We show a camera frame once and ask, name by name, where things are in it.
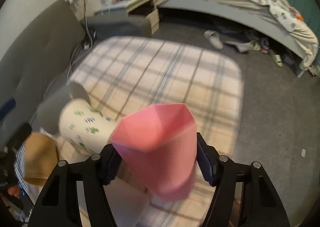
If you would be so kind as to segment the pink hexagonal plastic cup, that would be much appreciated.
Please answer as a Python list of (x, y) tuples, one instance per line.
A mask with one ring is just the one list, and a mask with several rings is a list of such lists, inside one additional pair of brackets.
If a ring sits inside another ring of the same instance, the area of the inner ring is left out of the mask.
[(166, 201), (189, 196), (195, 183), (197, 137), (186, 104), (155, 104), (129, 114), (110, 141), (155, 196)]

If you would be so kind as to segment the grey sofa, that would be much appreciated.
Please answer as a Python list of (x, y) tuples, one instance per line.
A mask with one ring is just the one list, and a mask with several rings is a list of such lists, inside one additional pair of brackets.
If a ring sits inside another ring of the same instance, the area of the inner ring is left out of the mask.
[(70, 65), (86, 35), (65, 0), (58, 0), (29, 24), (1, 59), (1, 105), (16, 106), (1, 120), (1, 145), (30, 122), (49, 87)]

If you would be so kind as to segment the green slipper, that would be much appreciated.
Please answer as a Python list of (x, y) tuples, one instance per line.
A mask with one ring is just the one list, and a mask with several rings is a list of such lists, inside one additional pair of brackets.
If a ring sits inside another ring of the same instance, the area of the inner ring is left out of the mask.
[(277, 53), (275, 53), (272, 49), (270, 49), (268, 51), (268, 54), (270, 55), (270, 57), (272, 57), (273, 61), (275, 62), (275, 64), (278, 66), (278, 67), (282, 67), (283, 66), (283, 62), (282, 62), (282, 59), (281, 59), (281, 56), (278, 55)]

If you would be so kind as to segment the bed with beige sheets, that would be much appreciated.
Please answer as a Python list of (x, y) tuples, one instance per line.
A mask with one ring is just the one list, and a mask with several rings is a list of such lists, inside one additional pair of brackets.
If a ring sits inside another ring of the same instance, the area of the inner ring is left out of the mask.
[(268, 7), (249, 0), (157, 0), (157, 4), (221, 16), (255, 29), (298, 55), (302, 72), (311, 67), (318, 54), (318, 38), (304, 20), (297, 30), (288, 32), (270, 14)]

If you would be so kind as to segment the patterned white quilt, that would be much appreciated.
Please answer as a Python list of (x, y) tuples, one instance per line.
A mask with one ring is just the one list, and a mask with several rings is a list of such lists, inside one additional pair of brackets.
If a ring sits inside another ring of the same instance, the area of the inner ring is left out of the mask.
[(257, 5), (268, 7), (270, 14), (288, 31), (293, 32), (303, 22), (299, 12), (287, 0), (249, 0)]

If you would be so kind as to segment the white floral paper cup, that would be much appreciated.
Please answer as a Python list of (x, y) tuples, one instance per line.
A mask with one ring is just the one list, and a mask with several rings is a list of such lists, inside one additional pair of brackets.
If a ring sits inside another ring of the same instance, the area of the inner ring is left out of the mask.
[(89, 153), (100, 153), (116, 126), (117, 122), (80, 98), (68, 102), (59, 117), (61, 136)]

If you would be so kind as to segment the white bedside table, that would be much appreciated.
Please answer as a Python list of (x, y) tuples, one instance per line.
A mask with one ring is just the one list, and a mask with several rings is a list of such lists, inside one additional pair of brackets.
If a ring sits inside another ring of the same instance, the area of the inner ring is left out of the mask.
[(151, 25), (151, 35), (159, 29), (159, 12), (157, 0), (122, 0), (112, 3), (104, 3), (100, 10), (94, 12), (95, 15), (140, 15), (149, 20)]

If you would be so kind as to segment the blue checkered cloth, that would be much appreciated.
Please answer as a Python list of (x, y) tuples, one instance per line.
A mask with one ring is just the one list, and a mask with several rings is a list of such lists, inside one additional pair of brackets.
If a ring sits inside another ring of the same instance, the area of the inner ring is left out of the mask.
[(25, 144), (23, 144), (16, 152), (16, 161), (14, 163), (15, 173), (18, 179), (18, 185), (23, 194), (29, 194), (29, 185), (24, 180), (25, 175)]

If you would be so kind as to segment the plaid blanket on table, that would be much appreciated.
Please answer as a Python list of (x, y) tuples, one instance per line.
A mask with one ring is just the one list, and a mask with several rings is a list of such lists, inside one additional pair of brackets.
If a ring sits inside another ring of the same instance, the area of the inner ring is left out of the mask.
[(114, 121), (156, 103), (185, 103), (206, 143), (229, 157), (234, 153), (244, 83), (238, 64), (225, 55), (152, 38), (112, 37), (69, 79)]

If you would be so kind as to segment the grey plastic cup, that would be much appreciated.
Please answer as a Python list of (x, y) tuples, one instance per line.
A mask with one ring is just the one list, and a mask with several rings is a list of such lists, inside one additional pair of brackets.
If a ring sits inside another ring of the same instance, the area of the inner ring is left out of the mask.
[(84, 87), (77, 82), (59, 88), (48, 96), (37, 108), (36, 116), (40, 126), (49, 134), (59, 131), (60, 113), (74, 99), (83, 99), (91, 104), (90, 98)]

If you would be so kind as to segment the brown paper cup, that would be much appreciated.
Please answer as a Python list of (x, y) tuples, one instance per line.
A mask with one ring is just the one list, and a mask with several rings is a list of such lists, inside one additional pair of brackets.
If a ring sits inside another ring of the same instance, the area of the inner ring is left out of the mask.
[(32, 132), (25, 141), (24, 180), (43, 187), (58, 163), (55, 141), (44, 134)]

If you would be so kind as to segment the grey slipper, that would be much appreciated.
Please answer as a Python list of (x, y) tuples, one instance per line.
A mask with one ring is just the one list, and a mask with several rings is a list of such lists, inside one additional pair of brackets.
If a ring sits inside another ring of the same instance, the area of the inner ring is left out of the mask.
[(217, 31), (207, 30), (204, 32), (204, 38), (212, 45), (216, 50), (223, 49), (223, 43), (220, 40), (220, 34)]

